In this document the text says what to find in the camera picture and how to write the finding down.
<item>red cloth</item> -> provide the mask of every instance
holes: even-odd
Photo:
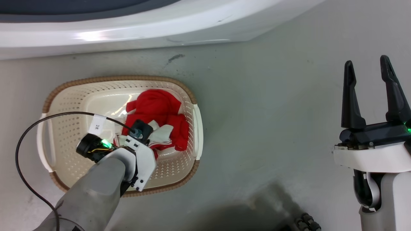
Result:
[[[131,127],[136,120],[149,123],[155,120],[161,127],[165,124],[173,126],[170,134],[171,144],[168,146],[157,145],[151,148],[164,150],[174,147],[177,151],[187,149],[189,125],[183,114],[178,114],[181,102],[172,94],[163,90],[147,90],[139,95],[136,101],[129,102],[126,111],[136,110],[134,114],[127,116],[126,125]],[[128,130],[123,128],[123,135],[128,134]]]

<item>plastic basket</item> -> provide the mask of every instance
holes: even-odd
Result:
[[[113,76],[81,79],[64,83],[47,97],[42,118],[68,111],[86,111],[117,118],[125,105],[148,89],[162,89],[182,102],[180,113],[189,123],[188,148],[183,152],[159,153],[157,168],[142,192],[127,191],[124,196],[163,192],[185,184],[195,174],[203,149],[203,125],[194,94],[181,82],[158,76]],[[48,121],[49,153],[46,155],[44,123],[37,130],[37,149],[53,182],[67,191],[94,164],[77,154],[79,140],[87,133],[92,116],[65,115]],[[112,122],[104,124],[105,137],[114,136]]]

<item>gray floor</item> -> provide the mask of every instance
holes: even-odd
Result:
[[[170,76],[196,94],[204,152],[173,191],[121,199],[107,230],[269,230],[300,210],[323,230],[360,230],[352,170],[330,154],[341,128],[344,62],[354,62],[361,113],[387,110],[379,56],[391,57],[411,99],[410,4],[328,0],[272,32],[237,44],[68,55],[0,62],[0,223],[32,230],[50,212],[18,178],[14,147],[57,85],[120,74]],[[182,54],[167,65],[168,60]],[[62,192],[31,133],[21,150],[30,184],[52,203]]]

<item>white bracket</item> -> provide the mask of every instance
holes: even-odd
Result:
[[[336,164],[363,172],[411,171],[411,155],[404,147],[404,142],[364,150],[349,150],[346,147],[335,146],[332,153]]]
[[[138,179],[133,188],[138,191],[142,191],[157,166],[154,152],[151,148],[145,146],[131,136],[127,136],[125,144],[136,153]]]

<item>black cable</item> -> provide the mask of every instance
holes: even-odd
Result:
[[[57,210],[56,210],[56,208],[55,208],[48,200],[46,200],[44,197],[42,197],[40,194],[38,194],[38,193],[28,184],[28,182],[27,182],[26,179],[24,178],[23,174],[21,173],[20,165],[19,165],[19,163],[18,163],[18,152],[19,152],[19,150],[20,150],[21,142],[23,141],[24,137],[25,137],[25,136],[27,135],[27,133],[28,133],[32,128],[34,128],[37,124],[39,124],[39,123],[41,123],[41,122],[44,122],[44,121],[46,121],[46,120],[49,120],[49,119],[51,119],[51,118],[58,117],[58,116],[78,115],[78,114],[79,114],[79,115],[88,115],[88,116],[94,116],[94,115],[95,115],[94,113],[90,113],[90,112],[72,111],[72,112],[63,112],[63,113],[59,113],[59,114],[55,114],[55,115],[50,115],[50,116],[44,117],[44,118],[36,121],[36,122],[33,123],[32,125],[30,125],[30,127],[28,127],[28,129],[25,130],[25,132],[21,135],[20,139],[18,140],[17,146],[16,146],[16,168],[17,168],[18,175],[20,176],[21,180],[22,180],[23,183],[26,185],[26,187],[27,187],[34,195],[36,195],[40,200],[42,200],[44,203],[46,203],[46,204],[51,208],[51,210],[54,212],[55,219],[56,219],[56,231],[59,231],[59,230],[60,230],[60,221],[59,221],[59,217],[58,217]],[[114,122],[114,123],[116,123],[116,124],[119,124],[119,125],[127,128],[128,130],[131,130],[130,127],[126,126],[125,124],[123,124],[123,123],[121,123],[121,122],[119,122],[119,121],[117,121],[117,120],[115,120],[115,119],[106,117],[106,120],[109,120],[109,121],[111,121],[111,122]]]

